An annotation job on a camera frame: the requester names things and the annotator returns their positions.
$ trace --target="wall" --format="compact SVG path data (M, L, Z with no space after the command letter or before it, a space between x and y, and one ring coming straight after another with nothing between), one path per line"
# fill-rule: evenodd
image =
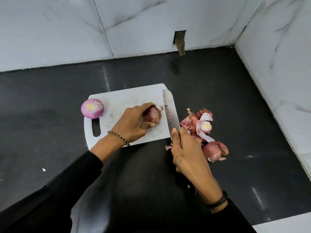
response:
M0 71L109 58L93 0L0 0Z
M0 0L0 71L229 45L260 1Z
M311 153L310 10L311 0L263 0L236 43L299 157Z

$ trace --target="black shirt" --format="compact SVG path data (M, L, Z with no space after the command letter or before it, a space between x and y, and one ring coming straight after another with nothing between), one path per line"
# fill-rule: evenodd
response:
M103 164L90 151L84 153L42 189L0 212L0 232L70 232L71 209L99 177ZM256 232L228 199L222 211L211 214L215 232Z

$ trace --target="person's left hand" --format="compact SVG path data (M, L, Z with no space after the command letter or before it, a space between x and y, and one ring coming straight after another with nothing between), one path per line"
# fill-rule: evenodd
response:
M155 106L155 104L149 102L141 106L137 105L133 108L127 108L111 131L117 133L128 142L133 142L143 137L146 135L146 129L156 127L156 124L151 122L139 124L142 113L152 106Z

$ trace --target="cutting board handle hole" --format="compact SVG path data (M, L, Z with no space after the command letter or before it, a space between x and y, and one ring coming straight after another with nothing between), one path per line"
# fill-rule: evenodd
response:
M94 137L98 137L101 134L100 125L99 125L99 118L92 119L92 130Z

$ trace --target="white cutting board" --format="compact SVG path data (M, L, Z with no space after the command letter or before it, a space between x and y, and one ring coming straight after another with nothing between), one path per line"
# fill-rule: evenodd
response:
M90 95L89 99L100 100L103 103L105 109L103 116L99 118L101 134L98 137L94 137L93 135L92 120L84 117L84 133L87 147L91 149L100 138L106 136L107 131L112 129L119 118L121 118L126 108L142 105L148 102L155 103L156 107L159 109L160 106L164 107L162 94L163 89L167 89L164 84L155 84ZM165 110L163 110L160 124L155 128L147 129L147 133L144 137L141 137L137 141L130 143L130 145L137 145L169 137L169 127L167 125Z

